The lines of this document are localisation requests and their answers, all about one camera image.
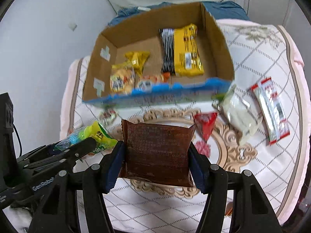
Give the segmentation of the cardboard box blue rim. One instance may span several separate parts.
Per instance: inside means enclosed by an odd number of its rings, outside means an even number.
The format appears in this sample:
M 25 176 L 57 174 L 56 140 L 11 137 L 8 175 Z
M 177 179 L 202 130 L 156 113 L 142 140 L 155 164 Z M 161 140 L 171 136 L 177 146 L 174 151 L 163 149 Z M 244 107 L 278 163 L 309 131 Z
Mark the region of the cardboard box blue rim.
M 197 26 L 197 48 L 204 74 L 195 77 L 171 75 L 151 91 L 134 86 L 131 94 L 115 94 L 110 88 L 112 65 L 127 63 L 127 52 L 150 52 L 142 76 L 162 74 L 163 47 L 159 30 Z M 235 77 L 226 40 L 213 16 L 202 3 L 174 4 L 153 9 L 107 27 L 93 49 L 83 88 L 83 102 L 96 106 L 131 107 L 183 102 L 200 96 L 208 100 L 225 94 Z M 135 73 L 135 85 L 140 78 Z

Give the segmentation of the blue bed sheet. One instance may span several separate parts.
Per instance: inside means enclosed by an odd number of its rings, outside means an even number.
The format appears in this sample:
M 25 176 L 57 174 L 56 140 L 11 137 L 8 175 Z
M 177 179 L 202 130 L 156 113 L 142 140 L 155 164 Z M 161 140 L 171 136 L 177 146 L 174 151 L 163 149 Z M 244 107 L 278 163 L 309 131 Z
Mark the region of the blue bed sheet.
M 205 9 L 215 18 L 215 19 L 240 19 L 244 21 L 249 21 L 249 17 L 246 11 L 237 3 L 233 1 L 224 2 L 202 2 Z M 111 20 L 107 25 L 115 26 L 125 19 L 128 19 L 137 14 L 148 12 L 153 9 L 159 9 L 161 7 L 170 6 L 172 3 L 163 2 L 158 5 L 150 5 L 147 7 L 129 7 L 118 10 L 116 17 Z

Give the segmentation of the yellow biscuit snack bag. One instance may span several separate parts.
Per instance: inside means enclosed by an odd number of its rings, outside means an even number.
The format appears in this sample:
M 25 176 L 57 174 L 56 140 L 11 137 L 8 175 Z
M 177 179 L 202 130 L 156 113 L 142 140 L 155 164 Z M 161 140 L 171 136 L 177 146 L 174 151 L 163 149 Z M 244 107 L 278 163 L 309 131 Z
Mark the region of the yellow biscuit snack bag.
M 115 94 L 131 94 L 135 86 L 135 70 L 130 64 L 112 65 L 110 88 Z

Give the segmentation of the white translucent snack packet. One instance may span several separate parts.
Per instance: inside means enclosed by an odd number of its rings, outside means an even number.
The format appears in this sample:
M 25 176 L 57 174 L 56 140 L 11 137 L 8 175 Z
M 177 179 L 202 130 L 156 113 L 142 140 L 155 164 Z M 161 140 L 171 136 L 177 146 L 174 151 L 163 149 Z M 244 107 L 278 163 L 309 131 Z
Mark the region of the white translucent snack packet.
M 236 85 L 226 92 L 222 100 L 214 101 L 212 106 L 222 113 L 229 124 L 240 133 L 239 145 L 246 144 L 247 140 L 255 135 L 263 117 L 256 116 L 250 104 L 242 99 L 236 92 Z

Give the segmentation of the red triangular snack packet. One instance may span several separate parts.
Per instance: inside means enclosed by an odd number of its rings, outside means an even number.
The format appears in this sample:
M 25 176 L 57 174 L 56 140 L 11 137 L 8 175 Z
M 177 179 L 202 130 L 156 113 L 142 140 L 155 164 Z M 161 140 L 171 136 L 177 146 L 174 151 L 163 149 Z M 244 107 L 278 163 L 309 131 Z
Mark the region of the red triangular snack packet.
M 212 134 L 217 117 L 217 112 L 198 113 L 193 117 L 197 131 L 205 142 Z

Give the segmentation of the orange panda snack bag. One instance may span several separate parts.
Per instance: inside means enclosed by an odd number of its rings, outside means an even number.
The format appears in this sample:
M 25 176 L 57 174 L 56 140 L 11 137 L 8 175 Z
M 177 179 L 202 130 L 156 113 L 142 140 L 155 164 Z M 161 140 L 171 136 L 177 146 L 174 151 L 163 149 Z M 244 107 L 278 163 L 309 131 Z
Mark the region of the orange panda snack bag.
M 140 91 L 151 91 L 153 86 L 166 83 L 170 77 L 170 73 L 142 76 L 138 78 L 135 88 Z

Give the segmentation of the golden yellow snack packet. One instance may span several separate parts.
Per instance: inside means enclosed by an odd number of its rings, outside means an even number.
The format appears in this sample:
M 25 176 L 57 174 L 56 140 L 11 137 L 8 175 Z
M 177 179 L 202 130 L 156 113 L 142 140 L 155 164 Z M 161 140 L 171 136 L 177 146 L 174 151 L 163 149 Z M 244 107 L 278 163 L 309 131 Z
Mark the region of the golden yellow snack packet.
M 127 52 L 125 53 L 124 56 L 135 70 L 135 73 L 139 77 L 142 77 L 144 64 L 148 60 L 150 52 L 147 51 Z

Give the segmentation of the large yellow black bag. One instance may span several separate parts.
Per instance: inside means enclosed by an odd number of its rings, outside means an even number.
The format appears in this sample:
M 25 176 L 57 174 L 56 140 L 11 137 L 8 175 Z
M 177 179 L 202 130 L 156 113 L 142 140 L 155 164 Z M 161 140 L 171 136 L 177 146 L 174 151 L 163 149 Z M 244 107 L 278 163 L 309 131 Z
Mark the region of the large yellow black bag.
M 204 74 L 198 48 L 197 26 L 190 24 L 183 28 L 159 30 L 163 47 L 161 71 L 174 76 L 195 77 Z

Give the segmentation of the green candy snack bag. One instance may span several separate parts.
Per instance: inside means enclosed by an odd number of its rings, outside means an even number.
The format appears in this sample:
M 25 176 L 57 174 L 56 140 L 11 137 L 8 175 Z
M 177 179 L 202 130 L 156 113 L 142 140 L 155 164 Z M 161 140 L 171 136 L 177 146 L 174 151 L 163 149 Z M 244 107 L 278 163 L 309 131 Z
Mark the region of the green candy snack bag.
M 99 122 L 95 121 L 92 125 L 74 130 L 69 136 L 58 142 L 54 150 L 65 151 L 87 138 L 93 138 L 96 141 L 96 146 L 91 151 L 92 154 L 98 154 L 106 149 L 114 148 L 118 142 L 106 132 Z

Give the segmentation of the brown snack packet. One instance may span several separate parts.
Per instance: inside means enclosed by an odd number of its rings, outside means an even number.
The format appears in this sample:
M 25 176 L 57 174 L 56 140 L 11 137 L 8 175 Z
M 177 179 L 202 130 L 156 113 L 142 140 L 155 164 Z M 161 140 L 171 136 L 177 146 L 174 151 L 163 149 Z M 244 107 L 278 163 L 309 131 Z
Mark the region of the brown snack packet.
M 188 149 L 195 125 L 134 124 L 122 120 L 127 146 L 119 177 L 160 185 L 193 187 Z

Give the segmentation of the white red striped packet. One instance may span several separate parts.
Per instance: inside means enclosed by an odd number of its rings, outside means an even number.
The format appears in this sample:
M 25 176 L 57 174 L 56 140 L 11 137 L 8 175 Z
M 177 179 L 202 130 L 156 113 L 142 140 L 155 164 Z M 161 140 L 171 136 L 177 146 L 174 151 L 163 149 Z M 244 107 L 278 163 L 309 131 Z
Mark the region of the white red striped packet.
M 251 90 L 261 108 L 268 131 L 269 144 L 273 145 L 289 136 L 288 120 L 272 78 L 267 77 L 259 81 L 251 86 Z

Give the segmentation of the small round cartoon snack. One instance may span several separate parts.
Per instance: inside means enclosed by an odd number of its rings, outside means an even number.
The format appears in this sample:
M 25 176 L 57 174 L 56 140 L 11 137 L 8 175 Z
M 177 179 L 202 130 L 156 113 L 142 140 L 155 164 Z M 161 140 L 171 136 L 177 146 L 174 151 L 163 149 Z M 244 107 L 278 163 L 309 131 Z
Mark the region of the small round cartoon snack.
M 103 110 L 100 113 L 99 120 L 102 125 L 108 126 L 114 122 L 117 116 L 118 116 L 118 113 L 114 109 L 108 108 L 108 109 Z

